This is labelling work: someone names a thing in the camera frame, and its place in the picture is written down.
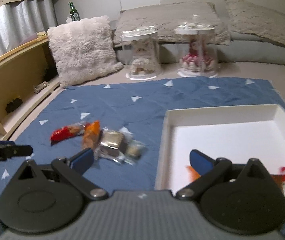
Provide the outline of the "cream doll in clear case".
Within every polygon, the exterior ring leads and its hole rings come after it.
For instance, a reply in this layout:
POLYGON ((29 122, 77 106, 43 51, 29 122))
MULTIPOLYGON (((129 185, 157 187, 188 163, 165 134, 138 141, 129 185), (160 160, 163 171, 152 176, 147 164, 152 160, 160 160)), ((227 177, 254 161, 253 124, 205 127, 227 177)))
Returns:
POLYGON ((146 81, 161 74, 158 31, 154 25, 123 31, 120 38, 125 56, 126 78, 146 81))

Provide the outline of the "blue quilted mat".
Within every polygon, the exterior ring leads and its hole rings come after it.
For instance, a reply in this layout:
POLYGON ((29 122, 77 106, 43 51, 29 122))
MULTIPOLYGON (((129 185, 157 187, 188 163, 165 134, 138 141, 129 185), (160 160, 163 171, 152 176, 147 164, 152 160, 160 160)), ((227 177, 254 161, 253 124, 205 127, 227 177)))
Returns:
POLYGON ((199 204, 155 188, 167 111, 246 105, 285 110, 279 93, 261 79, 188 77, 65 89, 16 140, 32 146, 31 157, 0 162, 0 239, 283 239, 278 229, 222 230, 199 204), (147 147, 134 165, 102 158, 83 174, 107 191, 105 200, 87 200, 51 167, 82 147, 79 136, 51 145, 51 133, 81 120, 125 127, 147 147))

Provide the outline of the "grey pleated curtain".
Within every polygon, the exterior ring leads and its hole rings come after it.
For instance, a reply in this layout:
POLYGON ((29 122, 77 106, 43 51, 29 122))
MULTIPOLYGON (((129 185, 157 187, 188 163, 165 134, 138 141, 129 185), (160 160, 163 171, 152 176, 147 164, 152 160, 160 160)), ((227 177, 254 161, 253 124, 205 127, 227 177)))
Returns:
POLYGON ((53 0, 24 0, 0 6, 0 56, 56 25, 53 0))

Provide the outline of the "grey bedding roll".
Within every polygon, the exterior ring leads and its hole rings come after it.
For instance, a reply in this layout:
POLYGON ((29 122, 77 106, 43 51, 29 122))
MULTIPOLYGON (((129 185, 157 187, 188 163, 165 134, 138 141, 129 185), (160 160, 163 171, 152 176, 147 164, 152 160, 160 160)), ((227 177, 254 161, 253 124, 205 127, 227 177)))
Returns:
MULTIPOLYGON (((217 15, 227 25, 231 37, 230 45, 216 45, 217 56, 220 62, 260 62, 285 65, 284 45, 253 34, 241 34, 231 31, 229 15, 223 0, 160 0, 160 4, 179 2, 213 3, 217 15)), ((174 42, 159 42, 159 45, 161 63, 175 63, 177 61, 177 48, 174 42)), ((119 61, 124 62, 125 56, 121 51, 121 46, 115 49, 119 61)))

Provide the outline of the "pink doll in clear case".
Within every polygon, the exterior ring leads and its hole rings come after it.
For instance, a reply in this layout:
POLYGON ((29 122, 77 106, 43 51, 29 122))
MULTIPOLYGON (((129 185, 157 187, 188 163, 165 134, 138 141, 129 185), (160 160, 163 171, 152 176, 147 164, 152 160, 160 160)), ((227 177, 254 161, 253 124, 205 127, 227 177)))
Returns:
POLYGON ((181 77, 216 77, 218 59, 215 28, 193 15, 192 20, 179 24, 176 36, 176 59, 181 77))

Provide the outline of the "orange clear cookie packet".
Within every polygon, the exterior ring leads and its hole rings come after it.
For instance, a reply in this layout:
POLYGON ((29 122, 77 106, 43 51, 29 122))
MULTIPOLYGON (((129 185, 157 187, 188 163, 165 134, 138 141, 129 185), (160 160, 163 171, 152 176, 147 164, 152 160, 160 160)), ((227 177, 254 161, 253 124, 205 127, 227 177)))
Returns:
POLYGON ((186 166, 186 170, 188 172, 189 182, 193 182, 201 177, 201 175, 192 166, 186 166))

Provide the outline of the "green glass bottle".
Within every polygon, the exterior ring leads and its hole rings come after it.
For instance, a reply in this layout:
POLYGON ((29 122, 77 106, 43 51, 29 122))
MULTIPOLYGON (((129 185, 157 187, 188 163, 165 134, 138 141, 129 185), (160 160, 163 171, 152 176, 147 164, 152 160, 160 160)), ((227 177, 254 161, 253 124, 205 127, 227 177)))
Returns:
POLYGON ((69 12, 69 16, 71 18, 72 21, 79 21, 80 20, 80 16, 78 11, 76 10, 74 3, 73 2, 69 2, 69 7, 70 7, 70 12, 69 12))

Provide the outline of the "red cookie packet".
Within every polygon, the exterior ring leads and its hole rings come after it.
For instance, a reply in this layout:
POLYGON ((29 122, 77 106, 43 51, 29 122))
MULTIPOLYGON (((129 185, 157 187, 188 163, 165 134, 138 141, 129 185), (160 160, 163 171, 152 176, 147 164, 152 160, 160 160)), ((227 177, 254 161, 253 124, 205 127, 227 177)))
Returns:
POLYGON ((61 127, 53 131, 50 136, 51 145, 57 144, 66 139, 82 135, 88 125, 88 122, 82 121, 61 127))

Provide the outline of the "white shallow box tray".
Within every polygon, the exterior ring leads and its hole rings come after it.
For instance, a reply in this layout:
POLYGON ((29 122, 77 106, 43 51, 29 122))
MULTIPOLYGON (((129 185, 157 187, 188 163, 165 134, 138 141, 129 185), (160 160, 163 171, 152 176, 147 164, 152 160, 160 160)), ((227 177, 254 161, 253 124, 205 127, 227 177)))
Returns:
POLYGON ((270 174, 285 166, 285 110, 246 105, 169 110, 165 114, 155 188, 177 192, 189 184, 192 150, 236 164, 258 158, 270 174))

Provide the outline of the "beige textured pillow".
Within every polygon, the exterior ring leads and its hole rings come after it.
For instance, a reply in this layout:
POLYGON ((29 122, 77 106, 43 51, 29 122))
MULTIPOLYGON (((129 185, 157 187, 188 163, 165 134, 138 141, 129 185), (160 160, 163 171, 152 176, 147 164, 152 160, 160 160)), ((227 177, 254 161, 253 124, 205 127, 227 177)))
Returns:
POLYGON ((123 31, 132 31, 140 27, 155 26, 160 43, 175 42, 174 33, 179 25, 193 21, 197 15, 197 22, 208 24, 215 28, 217 44, 230 45, 231 37, 227 25, 219 18, 213 3, 210 2, 179 2, 172 4, 150 5, 124 11, 114 32, 114 47, 121 46, 123 31))

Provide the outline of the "orange snack packet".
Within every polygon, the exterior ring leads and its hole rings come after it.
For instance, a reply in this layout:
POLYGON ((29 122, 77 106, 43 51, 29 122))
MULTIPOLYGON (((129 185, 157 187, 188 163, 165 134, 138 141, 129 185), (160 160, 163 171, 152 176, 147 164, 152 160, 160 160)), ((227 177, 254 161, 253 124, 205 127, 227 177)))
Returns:
POLYGON ((82 149, 90 148, 94 150, 98 145, 100 137, 100 122, 98 120, 87 123, 84 128, 82 149))

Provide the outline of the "red strawberry snack packet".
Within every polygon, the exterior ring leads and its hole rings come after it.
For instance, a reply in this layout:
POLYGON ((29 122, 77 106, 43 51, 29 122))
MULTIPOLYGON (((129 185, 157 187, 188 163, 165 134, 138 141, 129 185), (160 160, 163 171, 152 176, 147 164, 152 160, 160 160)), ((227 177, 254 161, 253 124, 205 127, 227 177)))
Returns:
POLYGON ((279 168, 278 174, 272 174, 271 177, 276 181, 277 184, 281 185, 285 183, 285 166, 279 168))

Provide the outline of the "fluffy white pillow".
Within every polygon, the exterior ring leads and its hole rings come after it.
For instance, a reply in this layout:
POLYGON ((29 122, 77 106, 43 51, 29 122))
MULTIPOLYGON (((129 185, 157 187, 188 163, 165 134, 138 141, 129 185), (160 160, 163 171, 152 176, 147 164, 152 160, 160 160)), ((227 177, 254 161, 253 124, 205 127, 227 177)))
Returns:
POLYGON ((84 18, 47 30, 61 87, 80 85, 118 72, 108 16, 84 18))

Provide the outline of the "clear green candy packet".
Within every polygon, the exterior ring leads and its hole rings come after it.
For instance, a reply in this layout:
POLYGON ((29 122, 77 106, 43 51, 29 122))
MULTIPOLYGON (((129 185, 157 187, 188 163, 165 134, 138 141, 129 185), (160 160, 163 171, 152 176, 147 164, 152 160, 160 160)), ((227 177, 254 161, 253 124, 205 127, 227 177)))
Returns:
POLYGON ((137 140, 131 140, 125 152, 125 162, 130 165, 136 164, 146 151, 145 144, 137 140))

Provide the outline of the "wooden bedside shelf left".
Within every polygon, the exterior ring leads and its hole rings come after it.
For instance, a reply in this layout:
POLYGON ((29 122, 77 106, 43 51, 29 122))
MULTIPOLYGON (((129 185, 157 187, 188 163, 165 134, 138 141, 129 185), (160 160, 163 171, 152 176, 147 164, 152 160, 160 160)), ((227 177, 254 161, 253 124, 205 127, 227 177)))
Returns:
POLYGON ((0 140, 60 85, 46 33, 0 56, 0 140))

